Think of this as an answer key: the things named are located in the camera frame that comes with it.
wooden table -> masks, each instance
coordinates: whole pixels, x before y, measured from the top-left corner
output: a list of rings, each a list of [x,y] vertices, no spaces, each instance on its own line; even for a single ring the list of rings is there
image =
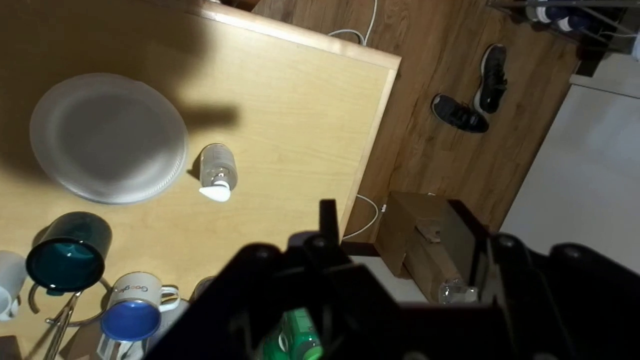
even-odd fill
[[[284,248],[293,233],[315,231],[320,199],[338,200],[344,231],[399,71],[396,57],[216,4],[4,3],[0,31],[0,248],[27,256],[55,219],[89,211],[115,233],[107,280],[149,271],[184,298],[240,246]],[[51,86],[86,72],[143,81],[174,102],[188,129],[188,168],[207,144],[228,144],[240,176],[233,200],[207,200],[188,172],[132,207],[92,204],[47,179],[31,152],[31,112]],[[98,314],[103,297],[90,289],[75,319]],[[22,357],[67,300],[37,298],[41,314],[25,302],[0,325]]]

mug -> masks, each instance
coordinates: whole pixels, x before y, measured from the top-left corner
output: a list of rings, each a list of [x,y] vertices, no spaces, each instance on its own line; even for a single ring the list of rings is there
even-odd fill
[[[143,344],[141,342],[118,342],[118,341],[112,341],[107,335],[103,335],[101,344],[97,349],[97,355],[103,360],[143,358]]]
[[[145,341],[145,351],[151,353],[162,336],[183,319],[183,314],[188,310],[188,302],[180,300],[180,305],[174,310],[162,313],[161,328]]]
[[[0,323],[19,317],[19,295],[27,280],[25,259],[16,253],[0,253]]]
[[[110,226],[97,215],[71,213],[55,220],[27,256],[27,273],[48,295],[83,293],[105,274]]]
[[[161,313],[179,307],[176,286],[165,286],[151,273],[129,273],[116,280],[101,326],[112,341],[139,342],[159,330]]]

white wall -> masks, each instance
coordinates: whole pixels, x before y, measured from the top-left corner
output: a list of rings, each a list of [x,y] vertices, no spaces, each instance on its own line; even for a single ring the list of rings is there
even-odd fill
[[[581,242],[640,273],[640,65],[613,60],[568,92],[503,231],[538,253]]]

floor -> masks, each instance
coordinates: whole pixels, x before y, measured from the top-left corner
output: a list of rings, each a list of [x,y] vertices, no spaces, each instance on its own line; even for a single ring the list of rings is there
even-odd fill
[[[366,31],[374,0],[262,0],[255,13],[318,32]],[[481,58],[508,48],[508,92],[491,133],[460,133],[431,115],[434,94],[471,104]],[[498,231],[578,68],[576,45],[514,24],[485,0],[379,0],[370,48],[400,55],[402,68],[360,194],[433,193],[462,200]],[[349,233],[373,216],[359,203]],[[374,226],[357,242],[370,242]]]

white container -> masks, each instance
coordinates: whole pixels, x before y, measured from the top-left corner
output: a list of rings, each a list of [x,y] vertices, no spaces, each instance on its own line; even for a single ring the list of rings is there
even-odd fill
[[[201,194],[228,203],[239,184],[235,155],[225,144],[209,144],[201,155]]]

